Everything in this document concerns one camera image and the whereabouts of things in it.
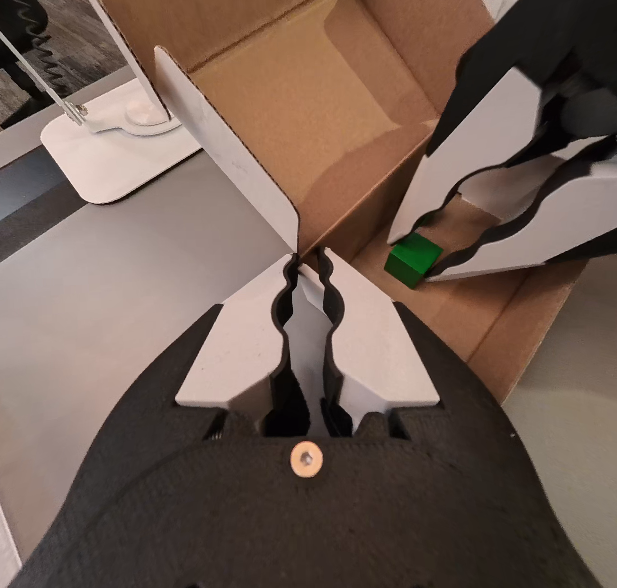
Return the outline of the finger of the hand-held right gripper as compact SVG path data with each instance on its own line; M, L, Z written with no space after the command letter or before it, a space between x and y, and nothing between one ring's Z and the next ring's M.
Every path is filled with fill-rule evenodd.
M562 161L529 206L485 229L468 247L448 254L426 275L440 282L533 268L616 250L616 135Z
M466 177L500 166L532 140L541 88L511 68L435 151L426 154L390 227L392 245L426 214L440 209Z

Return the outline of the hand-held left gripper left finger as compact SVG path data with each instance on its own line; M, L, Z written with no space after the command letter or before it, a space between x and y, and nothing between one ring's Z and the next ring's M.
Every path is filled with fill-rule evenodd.
M286 254L223 302L177 404L247 415L266 436L298 436L298 381L284 329L297 277L298 256Z

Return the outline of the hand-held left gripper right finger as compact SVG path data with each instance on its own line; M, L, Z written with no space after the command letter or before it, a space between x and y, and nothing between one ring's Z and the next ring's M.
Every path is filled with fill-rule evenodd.
M318 275L331 322L321 399L330 435L352 436L370 413L438 405L394 301L330 248L318 251Z

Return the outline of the green cube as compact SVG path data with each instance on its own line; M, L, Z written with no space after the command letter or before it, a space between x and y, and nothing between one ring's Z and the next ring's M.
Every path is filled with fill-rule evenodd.
M384 271L413 290L443 253L443 249L428 238L412 232L391 249Z

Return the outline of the white cardboard box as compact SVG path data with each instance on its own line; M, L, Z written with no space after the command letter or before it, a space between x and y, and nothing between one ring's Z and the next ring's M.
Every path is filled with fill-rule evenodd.
M483 0L94 0L173 113L312 268L327 246L405 304L503 402L585 262L421 284L387 229L493 26Z

